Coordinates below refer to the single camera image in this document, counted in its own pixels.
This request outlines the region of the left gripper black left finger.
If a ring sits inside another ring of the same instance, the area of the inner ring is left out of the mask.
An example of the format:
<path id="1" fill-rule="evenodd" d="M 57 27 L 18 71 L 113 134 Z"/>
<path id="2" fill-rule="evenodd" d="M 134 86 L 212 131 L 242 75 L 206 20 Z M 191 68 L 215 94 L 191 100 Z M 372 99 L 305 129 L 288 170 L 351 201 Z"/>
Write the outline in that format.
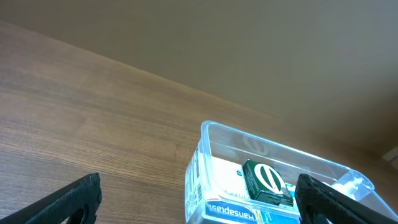
<path id="1" fill-rule="evenodd" d="M 35 203 L 1 219 L 1 223 L 53 224 L 96 221 L 102 201 L 99 173 L 88 174 Z"/>

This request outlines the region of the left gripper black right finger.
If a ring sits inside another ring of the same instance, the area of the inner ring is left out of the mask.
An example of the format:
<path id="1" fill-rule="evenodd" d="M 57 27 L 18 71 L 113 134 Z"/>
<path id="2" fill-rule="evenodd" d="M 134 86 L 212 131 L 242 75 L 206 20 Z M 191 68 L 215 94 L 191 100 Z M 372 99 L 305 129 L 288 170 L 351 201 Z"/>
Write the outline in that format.
<path id="1" fill-rule="evenodd" d="M 295 199 L 301 224 L 397 224 L 308 174 L 300 174 Z"/>

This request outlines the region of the dark green round-logo box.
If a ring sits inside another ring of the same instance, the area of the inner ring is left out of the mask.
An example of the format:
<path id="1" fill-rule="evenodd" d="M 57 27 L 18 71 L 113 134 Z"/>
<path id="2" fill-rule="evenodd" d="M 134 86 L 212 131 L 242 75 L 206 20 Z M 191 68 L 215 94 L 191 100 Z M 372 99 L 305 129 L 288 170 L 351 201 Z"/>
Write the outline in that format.
<path id="1" fill-rule="evenodd" d="M 247 159 L 243 172 L 251 199 L 275 206 L 293 206 L 293 198 L 282 176 L 272 166 Z"/>

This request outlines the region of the Hansaplast plaster box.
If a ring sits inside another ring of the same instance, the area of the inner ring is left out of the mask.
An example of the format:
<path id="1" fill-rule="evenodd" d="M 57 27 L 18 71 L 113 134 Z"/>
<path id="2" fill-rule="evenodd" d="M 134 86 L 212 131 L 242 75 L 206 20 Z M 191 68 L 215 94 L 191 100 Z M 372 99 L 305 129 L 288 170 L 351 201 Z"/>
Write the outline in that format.
<path id="1" fill-rule="evenodd" d="M 239 164 L 197 147 L 185 171 L 186 223 L 257 223 Z"/>

